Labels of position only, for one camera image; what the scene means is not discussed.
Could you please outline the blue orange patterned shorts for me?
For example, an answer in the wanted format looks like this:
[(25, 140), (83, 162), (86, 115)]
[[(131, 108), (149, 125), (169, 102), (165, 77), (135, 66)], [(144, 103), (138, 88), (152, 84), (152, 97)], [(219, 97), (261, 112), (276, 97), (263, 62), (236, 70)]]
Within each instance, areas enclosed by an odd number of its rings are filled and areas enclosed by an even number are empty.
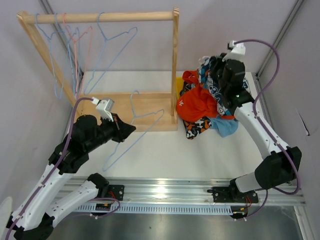
[(242, 61), (229, 59), (226, 63), (231, 68), (231, 92), (223, 92), (219, 85), (215, 83), (209, 75), (211, 56), (204, 56), (199, 59), (197, 69), (198, 79), (204, 87), (216, 98), (218, 98), (218, 112), (234, 116), (236, 108), (247, 103), (253, 103), (248, 80), (245, 77), (246, 68)]

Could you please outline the bright orange shorts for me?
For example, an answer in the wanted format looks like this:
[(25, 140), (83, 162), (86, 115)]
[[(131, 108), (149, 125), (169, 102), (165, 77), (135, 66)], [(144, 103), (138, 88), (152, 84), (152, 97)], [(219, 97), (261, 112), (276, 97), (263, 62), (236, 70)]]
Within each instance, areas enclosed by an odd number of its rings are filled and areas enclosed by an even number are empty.
[(176, 112), (184, 121), (195, 123), (203, 117), (234, 120), (233, 115), (223, 115), (218, 112), (218, 98), (214, 97), (203, 83), (199, 82), (196, 71), (185, 71), (182, 79), (194, 87), (185, 92), (176, 103)]

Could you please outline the light blue shorts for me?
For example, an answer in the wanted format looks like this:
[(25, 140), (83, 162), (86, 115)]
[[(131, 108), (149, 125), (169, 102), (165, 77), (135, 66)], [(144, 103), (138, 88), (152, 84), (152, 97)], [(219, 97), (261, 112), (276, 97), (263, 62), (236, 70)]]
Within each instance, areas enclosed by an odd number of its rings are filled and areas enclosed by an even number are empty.
[(222, 138), (234, 134), (238, 127), (238, 121), (234, 119), (222, 119), (221, 117), (209, 118), (211, 122), (210, 129), (217, 130)]

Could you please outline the orange black camouflage shorts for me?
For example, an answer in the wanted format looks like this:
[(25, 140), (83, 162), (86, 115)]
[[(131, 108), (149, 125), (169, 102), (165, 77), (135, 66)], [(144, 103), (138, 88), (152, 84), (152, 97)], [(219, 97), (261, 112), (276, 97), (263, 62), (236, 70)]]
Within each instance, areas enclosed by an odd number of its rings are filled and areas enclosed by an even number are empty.
[[(177, 104), (176, 108), (182, 107), (184, 102), (181, 97), (192, 89), (192, 84), (188, 84), (186, 81), (181, 82), (183, 85), (179, 88), (179, 93), (177, 94)], [(183, 127), (185, 130), (185, 136), (188, 140), (195, 139), (198, 135), (202, 134), (206, 130), (209, 130), (212, 127), (212, 122), (206, 116), (198, 119), (196, 122), (190, 122), (183, 119), (181, 114), (177, 112), (178, 116), (182, 120)]]

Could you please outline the pink wire hanger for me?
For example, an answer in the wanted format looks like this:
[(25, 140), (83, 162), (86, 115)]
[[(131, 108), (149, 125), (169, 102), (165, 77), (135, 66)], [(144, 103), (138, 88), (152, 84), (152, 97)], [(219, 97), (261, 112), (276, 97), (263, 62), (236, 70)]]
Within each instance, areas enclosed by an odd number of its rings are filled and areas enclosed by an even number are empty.
[[(84, 80), (88, 70), (88, 64), (91, 58), (91, 48), (93, 42), (93, 27), (89, 25), (84, 31), (80, 31), (77, 26), (72, 31), (71, 26), (66, 21), (67, 13), (62, 14), (62, 23), (68, 34), (69, 41), (73, 44), (73, 56), (74, 56), (74, 98), (78, 100), (83, 91)], [(86, 53), (82, 50), (84, 46), (82, 39), (88, 38), (89, 43), (86, 47)]]

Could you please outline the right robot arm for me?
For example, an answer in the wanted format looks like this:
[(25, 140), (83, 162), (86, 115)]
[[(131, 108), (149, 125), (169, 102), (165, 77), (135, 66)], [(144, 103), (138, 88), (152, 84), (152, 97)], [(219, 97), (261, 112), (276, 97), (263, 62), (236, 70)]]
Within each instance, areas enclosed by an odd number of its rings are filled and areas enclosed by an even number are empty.
[(247, 130), (256, 144), (262, 162), (251, 173), (230, 180), (227, 187), (212, 187), (215, 203), (243, 204), (233, 207), (232, 218), (246, 219), (252, 216), (251, 204), (259, 202), (257, 192), (275, 189), (296, 180), (296, 194), (300, 190), (298, 174), (302, 152), (283, 141), (260, 115), (256, 99), (244, 88), (245, 65), (236, 59), (224, 59), (225, 53), (209, 59), (209, 77), (220, 87), (224, 106)]

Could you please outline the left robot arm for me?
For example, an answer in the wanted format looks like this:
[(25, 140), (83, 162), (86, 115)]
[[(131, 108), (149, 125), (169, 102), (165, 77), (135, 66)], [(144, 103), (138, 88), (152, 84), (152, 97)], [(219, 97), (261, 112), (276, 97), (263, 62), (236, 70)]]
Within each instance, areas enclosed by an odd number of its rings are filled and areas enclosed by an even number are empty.
[(56, 146), (48, 165), (34, 190), (20, 207), (11, 213), (5, 236), (11, 232), (16, 240), (46, 240), (54, 228), (71, 212), (87, 201), (119, 202), (111, 195), (109, 181), (99, 173), (92, 173), (84, 183), (64, 198), (55, 201), (56, 195), (80, 167), (89, 160), (90, 152), (108, 141), (121, 143), (136, 130), (123, 122), (115, 113), (114, 121), (102, 119), (98, 124), (93, 115), (82, 115), (70, 127), (63, 142)]

